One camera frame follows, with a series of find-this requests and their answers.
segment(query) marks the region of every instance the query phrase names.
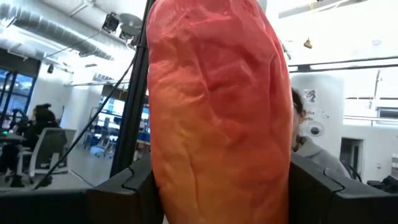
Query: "table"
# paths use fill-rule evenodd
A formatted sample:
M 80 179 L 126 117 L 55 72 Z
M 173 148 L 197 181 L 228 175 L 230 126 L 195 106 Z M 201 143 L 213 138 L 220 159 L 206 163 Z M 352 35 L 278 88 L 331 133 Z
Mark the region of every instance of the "table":
M 14 142 L 22 142 L 24 140 L 26 140 L 26 138 L 19 136 L 15 133 L 0 135 L 0 143 L 14 143 Z

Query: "ceiling pipe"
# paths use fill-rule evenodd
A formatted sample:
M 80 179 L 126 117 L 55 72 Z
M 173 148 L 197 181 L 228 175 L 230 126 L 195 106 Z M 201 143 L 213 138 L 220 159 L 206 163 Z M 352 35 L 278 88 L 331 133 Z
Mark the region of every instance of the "ceiling pipe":
M 40 1 L 4 1 L 0 4 L 0 21 L 10 21 L 16 27 L 77 50 L 83 56 L 93 54 L 113 60 L 115 54 L 132 53 L 122 40 L 102 33 L 100 27 L 92 29 Z

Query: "window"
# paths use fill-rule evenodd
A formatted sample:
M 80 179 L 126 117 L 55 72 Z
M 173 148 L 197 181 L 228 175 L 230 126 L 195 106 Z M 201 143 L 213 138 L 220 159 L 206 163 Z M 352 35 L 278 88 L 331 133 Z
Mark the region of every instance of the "window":
M 398 108 L 378 108 L 377 116 L 379 118 L 398 119 Z
M 0 69 L 0 113 L 6 108 L 11 115 L 13 109 L 26 112 L 35 79 L 27 75 Z

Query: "person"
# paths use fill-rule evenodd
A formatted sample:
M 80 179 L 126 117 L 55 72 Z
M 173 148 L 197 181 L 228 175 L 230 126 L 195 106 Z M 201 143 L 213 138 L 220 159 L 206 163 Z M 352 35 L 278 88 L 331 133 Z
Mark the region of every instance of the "person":
M 315 144 L 310 137 L 299 135 L 299 127 L 304 122 L 307 112 L 304 109 L 304 102 L 300 93 L 295 89 L 292 89 L 292 98 L 294 106 L 292 152 L 341 175 L 350 177 L 344 165 L 335 156 Z
M 28 147 L 30 151 L 34 150 L 44 128 L 59 128 L 55 115 L 49 110 L 49 107 L 50 105 L 48 104 L 37 105 L 33 110 L 32 121 L 30 121 L 29 126 L 24 131 L 25 140 L 22 142 L 22 146 Z M 21 182 L 22 177 L 16 175 L 18 153 L 18 145 L 8 144 L 3 146 L 2 155 L 0 156 L 0 173 L 5 174 L 8 169 L 14 172 L 11 187 L 24 187 Z

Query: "gray hoodie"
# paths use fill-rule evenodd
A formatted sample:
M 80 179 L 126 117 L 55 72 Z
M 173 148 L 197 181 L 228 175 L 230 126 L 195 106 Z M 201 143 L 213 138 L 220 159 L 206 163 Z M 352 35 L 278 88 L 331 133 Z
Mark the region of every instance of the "gray hoodie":
M 329 168 L 339 174 L 351 178 L 346 168 L 336 157 L 332 156 L 328 151 L 315 144 L 314 141 L 312 141 L 312 139 L 309 137 L 305 137 L 304 144 L 295 153 L 310 159 L 311 161 L 323 167 Z

